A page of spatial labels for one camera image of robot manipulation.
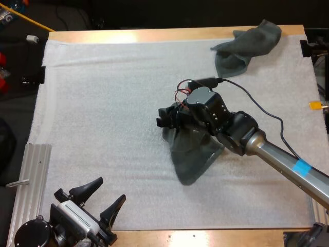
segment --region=white foam mat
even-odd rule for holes
[[[283,118],[285,137],[301,157],[329,173],[328,142],[310,58],[299,41],[282,37],[246,73],[231,78],[267,111]],[[178,181],[168,143],[156,126],[158,108],[174,102],[183,79],[216,76],[210,48],[227,40],[146,44],[64,44],[48,41],[29,141],[52,145],[42,212],[53,193],[103,176],[85,208],[97,216],[121,194],[127,201],[115,230],[232,227],[307,227],[309,197],[258,157],[225,150],[191,186]],[[240,89],[216,89],[231,111],[253,116],[269,141],[280,123],[262,113]]]

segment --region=blue tape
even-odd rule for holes
[[[298,172],[303,178],[307,176],[312,166],[306,161],[300,159],[293,167],[293,171]]]

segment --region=table surface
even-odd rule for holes
[[[280,27],[283,36],[305,34],[303,25],[282,25]],[[60,42],[84,44],[203,40],[233,38],[233,30],[248,30],[249,28],[252,27],[69,31],[51,32],[49,34],[49,39]],[[118,240],[114,246],[281,247],[284,246],[282,236],[284,231],[305,231],[305,229],[117,231]]]

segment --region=gray cloth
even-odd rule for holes
[[[215,65],[219,77],[232,77],[244,73],[252,57],[268,54],[279,42],[281,29],[263,20],[247,31],[233,31],[234,40],[216,45]]]
[[[164,128],[162,136],[170,145],[171,159],[183,185],[193,184],[224,149],[209,134],[193,130]]]

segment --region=yellow cable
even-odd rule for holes
[[[6,9],[6,10],[8,10],[8,11],[10,11],[10,12],[12,12],[12,13],[18,15],[19,17],[21,17],[21,18],[27,20],[28,22],[31,22],[31,23],[33,23],[33,24],[39,26],[39,27],[42,27],[42,28],[46,29],[46,30],[49,31],[49,32],[55,32],[55,30],[53,30],[53,29],[51,29],[51,28],[49,28],[49,27],[46,27],[45,25],[42,25],[41,23],[36,22],[36,21],[30,19],[29,17],[26,17],[25,15],[23,15],[23,14],[21,14],[21,13],[15,11],[15,10],[13,10],[13,9],[11,9],[11,8],[8,8],[6,5],[3,5],[2,3],[0,3],[0,6],[1,6],[2,8],[4,8],[4,9]]]

